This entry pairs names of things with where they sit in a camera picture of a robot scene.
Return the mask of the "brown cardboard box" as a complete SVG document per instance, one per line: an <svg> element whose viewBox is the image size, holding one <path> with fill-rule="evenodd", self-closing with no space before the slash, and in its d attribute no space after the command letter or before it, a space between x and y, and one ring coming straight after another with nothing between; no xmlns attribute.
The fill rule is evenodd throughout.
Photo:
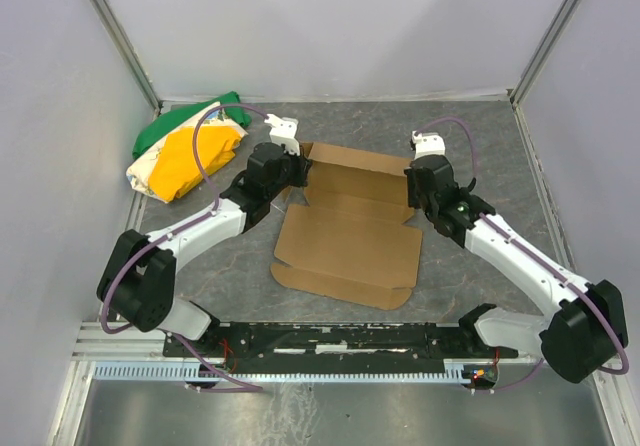
<svg viewBox="0 0 640 446"><path fill-rule="evenodd" d="M320 142L306 202L287 207L270 270L283 287L381 310L417 284L423 233L408 226L409 159Z"/></svg>

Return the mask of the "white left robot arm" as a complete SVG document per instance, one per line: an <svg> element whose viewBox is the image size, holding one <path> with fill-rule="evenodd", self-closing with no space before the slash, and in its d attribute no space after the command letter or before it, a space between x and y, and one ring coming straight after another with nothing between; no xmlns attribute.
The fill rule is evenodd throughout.
<svg viewBox="0 0 640 446"><path fill-rule="evenodd" d="M198 341L219 325L204 308L175 294L177 273L223 241L248 232L289 187L307 185L312 161L261 143L219 202L162 230L122 233L98 283L105 313L114 311L141 332L162 330Z"/></svg>

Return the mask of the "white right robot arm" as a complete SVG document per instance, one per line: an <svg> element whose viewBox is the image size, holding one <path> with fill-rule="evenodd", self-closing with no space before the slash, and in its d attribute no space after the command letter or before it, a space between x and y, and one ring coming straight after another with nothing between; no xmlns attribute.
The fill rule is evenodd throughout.
<svg viewBox="0 0 640 446"><path fill-rule="evenodd" d="M497 269L539 310L529 315L496 305L476 308L464 319L483 345L542 359L571 383L595 371L628 373L625 311L614 284L591 282L543 254L460 186L445 156L416 158L405 175L410 207L421 209L441 236Z"/></svg>

